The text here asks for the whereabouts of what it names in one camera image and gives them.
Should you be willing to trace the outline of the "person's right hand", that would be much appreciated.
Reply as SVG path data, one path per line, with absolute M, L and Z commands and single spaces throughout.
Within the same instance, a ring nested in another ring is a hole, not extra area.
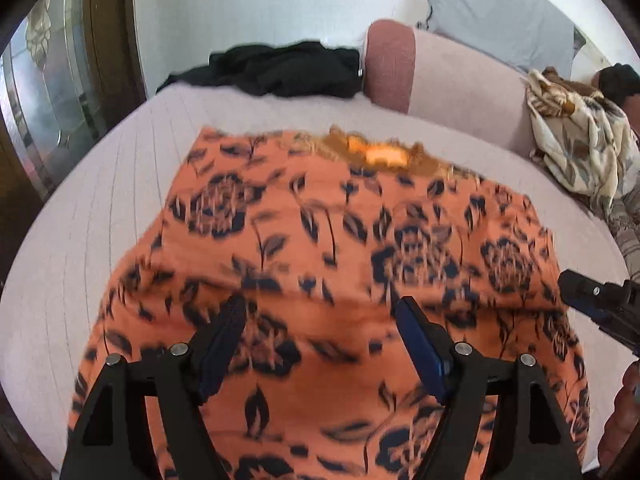
M 607 470 L 622 450 L 639 421 L 639 362 L 626 369 L 623 385 L 614 400 L 614 412 L 604 426 L 598 446 L 600 467 Z

